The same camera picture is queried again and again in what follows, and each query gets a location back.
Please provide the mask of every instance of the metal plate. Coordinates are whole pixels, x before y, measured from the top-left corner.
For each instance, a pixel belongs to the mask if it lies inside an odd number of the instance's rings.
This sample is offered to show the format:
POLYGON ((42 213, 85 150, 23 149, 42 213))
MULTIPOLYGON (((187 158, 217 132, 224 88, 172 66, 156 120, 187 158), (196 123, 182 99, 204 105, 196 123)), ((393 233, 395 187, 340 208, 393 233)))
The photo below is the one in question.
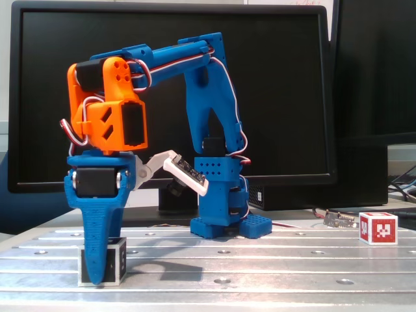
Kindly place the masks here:
POLYGON ((357 229, 275 229, 203 240, 187 227, 129 228, 119 287, 77 286, 82 229, 0 253, 0 311, 414 311, 416 235, 369 246, 357 229))

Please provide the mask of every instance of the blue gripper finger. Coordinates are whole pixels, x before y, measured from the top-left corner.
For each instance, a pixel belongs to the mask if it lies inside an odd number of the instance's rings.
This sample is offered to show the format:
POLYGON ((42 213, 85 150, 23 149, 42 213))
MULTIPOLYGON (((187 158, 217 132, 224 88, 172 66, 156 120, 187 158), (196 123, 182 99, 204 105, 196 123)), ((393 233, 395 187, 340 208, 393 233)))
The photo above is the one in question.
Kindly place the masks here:
POLYGON ((92 205, 82 209, 82 213, 86 269, 91 282, 98 285, 105 273, 112 209, 106 205, 92 205))

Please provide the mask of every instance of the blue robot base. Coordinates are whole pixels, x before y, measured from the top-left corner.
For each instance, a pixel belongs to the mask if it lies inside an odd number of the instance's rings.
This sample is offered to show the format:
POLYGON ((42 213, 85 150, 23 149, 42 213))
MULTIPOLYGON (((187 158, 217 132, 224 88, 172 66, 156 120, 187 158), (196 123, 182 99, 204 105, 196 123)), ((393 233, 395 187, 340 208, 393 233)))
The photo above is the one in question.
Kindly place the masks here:
POLYGON ((239 159, 196 157, 195 169, 209 180, 208 192, 200 196, 200 217, 190 222, 190 232, 205 239, 224 234, 228 226, 240 235, 258 239, 272 232, 272 221, 248 213, 248 182, 240 175, 239 159))

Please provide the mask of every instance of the orange gripper housing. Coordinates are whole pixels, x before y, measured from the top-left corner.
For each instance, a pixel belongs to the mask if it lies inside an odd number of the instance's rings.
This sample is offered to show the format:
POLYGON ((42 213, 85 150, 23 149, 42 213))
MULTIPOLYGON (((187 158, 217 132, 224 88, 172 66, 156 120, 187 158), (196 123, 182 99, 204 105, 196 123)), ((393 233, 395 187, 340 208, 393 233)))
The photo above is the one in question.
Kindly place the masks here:
POLYGON ((77 82, 75 67, 76 64, 73 64, 68 70, 71 125, 75 133, 80 138, 88 135, 89 143, 104 155, 111 155, 114 151, 147 148, 146 108, 133 91, 126 61, 120 57, 110 57, 104 62, 105 101, 88 102, 86 120, 83 120, 83 102, 94 93, 82 90, 77 82))

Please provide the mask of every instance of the computer monitor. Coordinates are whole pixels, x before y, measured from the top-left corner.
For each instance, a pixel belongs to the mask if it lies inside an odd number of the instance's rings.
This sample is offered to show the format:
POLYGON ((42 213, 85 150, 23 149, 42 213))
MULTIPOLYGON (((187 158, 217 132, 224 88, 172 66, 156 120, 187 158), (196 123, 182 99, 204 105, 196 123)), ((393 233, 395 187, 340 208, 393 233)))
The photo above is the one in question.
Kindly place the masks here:
MULTIPOLYGON (((309 185, 335 179, 328 83, 328 32, 319 6, 156 5, 144 3, 16 2, 12 6, 8 188, 63 190, 69 142, 66 72, 92 55, 221 32, 252 165, 252 185, 309 185)), ((196 156, 182 75, 141 96, 149 148, 196 156)), ((164 187, 162 170, 144 187, 164 187)))
POLYGON ((352 144, 416 142, 416 1, 334 3, 335 132, 352 144))

